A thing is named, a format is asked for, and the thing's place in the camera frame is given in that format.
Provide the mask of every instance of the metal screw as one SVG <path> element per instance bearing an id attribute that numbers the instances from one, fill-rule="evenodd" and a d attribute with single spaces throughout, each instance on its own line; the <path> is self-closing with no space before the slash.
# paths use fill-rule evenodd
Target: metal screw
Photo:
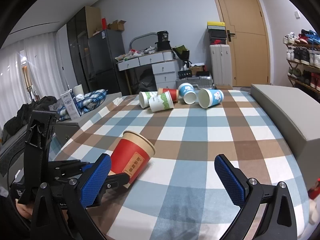
<path id="1" fill-rule="evenodd" d="M 287 184 L 285 184 L 283 181 L 281 181 L 281 182 L 279 183 L 279 186 L 280 186 L 281 188 L 286 188 L 286 187 L 287 187 Z"/>
<path id="2" fill-rule="evenodd" d="M 47 183 L 45 182 L 41 183 L 40 188 L 45 188 L 45 187 L 47 187 Z"/>
<path id="3" fill-rule="evenodd" d="M 77 183 L 77 179 L 76 178 L 72 178 L 71 180 L 69 180 L 69 184 L 70 185 L 74 185 L 74 184 L 76 184 Z"/>
<path id="4" fill-rule="evenodd" d="M 256 185 L 257 184 L 257 180 L 254 178 L 249 179 L 249 183 L 252 185 Z"/>

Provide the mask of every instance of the ceiling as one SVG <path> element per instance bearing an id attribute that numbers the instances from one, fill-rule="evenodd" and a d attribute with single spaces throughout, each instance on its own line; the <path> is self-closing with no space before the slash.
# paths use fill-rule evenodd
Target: ceiling
<path id="1" fill-rule="evenodd" d="M 34 35 L 57 31 L 83 6 L 92 5 L 96 1 L 37 0 L 11 30 L 2 48 Z"/>

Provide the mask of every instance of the blue paper cup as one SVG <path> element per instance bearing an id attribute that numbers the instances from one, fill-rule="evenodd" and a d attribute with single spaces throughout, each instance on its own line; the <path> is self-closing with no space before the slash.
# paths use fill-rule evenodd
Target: blue paper cup
<path id="1" fill-rule="evenodd" d="M 179 86 L 179 95 L 183 98 L 186 104 L 193 104 L 196 99 L 197 95 L 194 92 L 193 86 L 189 83 L 183 83 Z"/>
<path id="2" fill-rule="evenodd" d="M 206 109 L 210 106 L 215 106 L 223 101 L 223 93 L 221 90 L 215 89 L 200 89 L 199 94 L 199 105 Z"/>

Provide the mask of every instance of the suitcase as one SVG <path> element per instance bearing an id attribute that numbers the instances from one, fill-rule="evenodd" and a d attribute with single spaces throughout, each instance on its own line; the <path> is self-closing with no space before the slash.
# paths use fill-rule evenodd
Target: suitcase
<path id="1" fill-rule="evenodd" d="M 177 89 L 183 83 L 191 84 L 195 90 L 200 90 L 201 88 L 214 89 L 211 76 L 209 77 L 208 76 L 201 76 L 201 77 L 192 76 L 192 77 L 177 79 L 176 80 Z"/>
<path id="2" fill-rule="evenodd" d="M 216 86 L 232 87 L 232 65 L 229 45 L 210 45 L 211 73 Z"/>

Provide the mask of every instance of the desk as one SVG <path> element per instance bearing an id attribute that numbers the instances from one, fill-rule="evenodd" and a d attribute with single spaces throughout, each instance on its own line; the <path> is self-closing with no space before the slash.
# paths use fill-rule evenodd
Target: desk
<path id="1" fill-rule="evenodd" d="M 165 50 L 118 63 L 119 71 L 125 71 L 130 94 L 132 94 L 132 92 L 127 70 L 145 65 L 152 65 L 157 89 L 176 89 L 175 81 L 178 78 L 179 64 L 175 59 L 174 52 L 172 50 Z"/>
<path id="2" fill-rule="evenodd" d="M 101 206 L 88 209 L 110 239 L 219 239 L 239 211 L 214 170 L 221 153 L 248 178 L 263 184 L 284 181 L 302 234 L 308 194 L 290 149 L 247 92 L 223 92 L 223 103 L 209 109 L 180 98 L 174 109 L 157 113 L 141 109 L 137 95 L 115 99 L 63 147 L 56 160 L 94 162 L 101 153 L 112 154 L 125 130 L 155 145 L 155 156 L 128 190 L 108 190 Z"/>

